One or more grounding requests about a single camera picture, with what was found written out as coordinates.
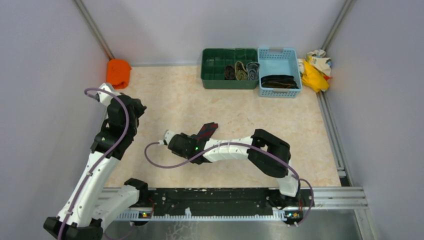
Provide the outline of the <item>red navy striped tie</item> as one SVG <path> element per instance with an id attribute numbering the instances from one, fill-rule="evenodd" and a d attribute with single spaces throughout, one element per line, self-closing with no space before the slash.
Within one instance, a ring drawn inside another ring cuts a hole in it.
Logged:
<path id="1" fill-rule="evenodd" d="M 197 140 L 209 140 L 215 131 L 218 129 L 219 124 L 215 122 L 205 123 L 199 132 L 195 135 Z"/>

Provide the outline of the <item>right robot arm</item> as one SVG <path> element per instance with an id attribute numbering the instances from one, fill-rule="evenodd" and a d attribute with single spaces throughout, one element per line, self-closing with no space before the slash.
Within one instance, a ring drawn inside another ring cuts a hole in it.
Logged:
<path id="1" fill-rule="evenodd" d="M 236 139 L 197 139 L 194 135 L 167 130 L 163 142 L 171 152 L 192 163 L 249 161 L 262 173 L 276 179 L 281 199 L 287 206 L 301 200 L 299 175 L 290 166 L 291 146 L 263 129 Z"/>

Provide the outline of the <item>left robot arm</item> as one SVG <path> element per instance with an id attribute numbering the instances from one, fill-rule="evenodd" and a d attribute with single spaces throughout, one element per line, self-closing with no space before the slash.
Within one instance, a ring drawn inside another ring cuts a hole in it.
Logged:
<path id="1" fill-rule="evenodd" d="M 146 106 L 121 94 L 106 100 L 108 118 L 90 148 L 87 165 L 71 197 L 57 216 L 48 217 L 43 228 L 57 240 L 100 240 L 107 227 L 127 208 L 150 203 L 148 184 L 130 178 L 102 204 L 100 193 L 114 168 L 133 142 L 139 118 Z"/>

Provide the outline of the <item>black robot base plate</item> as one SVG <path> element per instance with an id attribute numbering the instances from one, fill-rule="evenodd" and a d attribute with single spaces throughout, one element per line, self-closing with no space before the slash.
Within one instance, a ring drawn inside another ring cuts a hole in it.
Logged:
<path id="1" fill-rule="evenodd" d="M 194 217 L 270 216 L 273 210 L 307 210 L 315 205 L 309 189 L 300 190 L 294 197 L 266 187 L 155 188 L 141 195 L 134 207 L 150 209 L 155 217 L 187 213 Z"/>

